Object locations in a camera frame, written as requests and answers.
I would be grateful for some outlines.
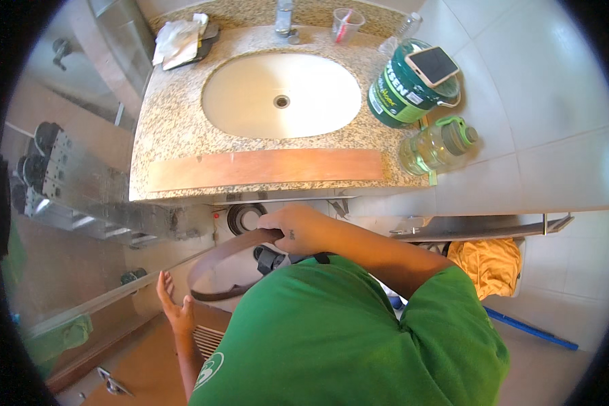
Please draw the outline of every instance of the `green bottle cap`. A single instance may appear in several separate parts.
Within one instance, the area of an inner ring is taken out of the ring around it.
[[[452,155],[464,154],[478,141],[476,130],[473,127],[468,127],[461,117],[443,117],[438,119],[435,125],[442,128],[442,140]]]

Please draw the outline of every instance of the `granite countertop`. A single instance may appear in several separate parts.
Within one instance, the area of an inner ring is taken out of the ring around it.
[[[386,57],[376,49],[383,38],[357,33],[347,47],[334,45],[329,28],[298,27],[300,45],[288,45],[272,26],[222,30],[210,54],[198,64],[170,71],[157,66],[151,75],[136,130],[130,172],[131,201],[186,198],[243,191],[310,190],[328,188],[424,187],[427,176],[411,176],[398,162],[397,150],[406,131],[377,120],[366,104],[367,89],[383,69]],[[201,89],[208,77],[231,59],[258,53],[309,53],[335,61],[352,73],[361,89],[362,105],[347,126],[332,133],[304,138],[244,138],[211,125],[201,108]],[[171,191],[148,191],[150,162],[194,155],[289,148],[365,148],[382,152],[382,181],[322,181],[263,183]]]

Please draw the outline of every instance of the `green paint bucket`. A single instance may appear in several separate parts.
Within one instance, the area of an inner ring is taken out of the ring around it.
[[[430,88],[406,64],[407,54],[430,46],[414,38],[404,40],[367,91],[370,111],[386,126],[403,128],[438,106],[455,107],[460,102],[460,84],[455,76]]]

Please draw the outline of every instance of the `brown leather strap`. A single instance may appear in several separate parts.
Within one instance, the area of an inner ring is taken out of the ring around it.
[[[279,229],[256,229],[244,232],[244,234],[238,235],[233,239],[229,239],[218,247],[208,251],[208,253],[203,255],[203,257],[199,259],[196,264],[194,264],[191,271],[189,271],[189,275],[187,275],[187,286],[191,289],[194,286],[194,283],[196,283],[196,281],[205,272],[214,268],[214,266],[226,259],[228,256],[236,254],[239,251],[243,251],[246,248],[258,246],[259,244],[263,244],[264,242],[269,242],[272,244],[276,240],[279,240],[283,237],[284,234]],[[225,300],[230,299],[231,297],[243,295],[255,283],[257,282],[253,282],[244,286],[235,285],[232,287],[232,289],[226,292],[202,293],[192,290],[191,295],[196,300],[200,301]]]

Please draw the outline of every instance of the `white oval sink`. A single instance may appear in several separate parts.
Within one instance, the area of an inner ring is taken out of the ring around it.
[[[206,83],[203,111],[221,131],[298,138],[338,130],[361,108],[357,80],[309,54],[261,54],[224,65]]]

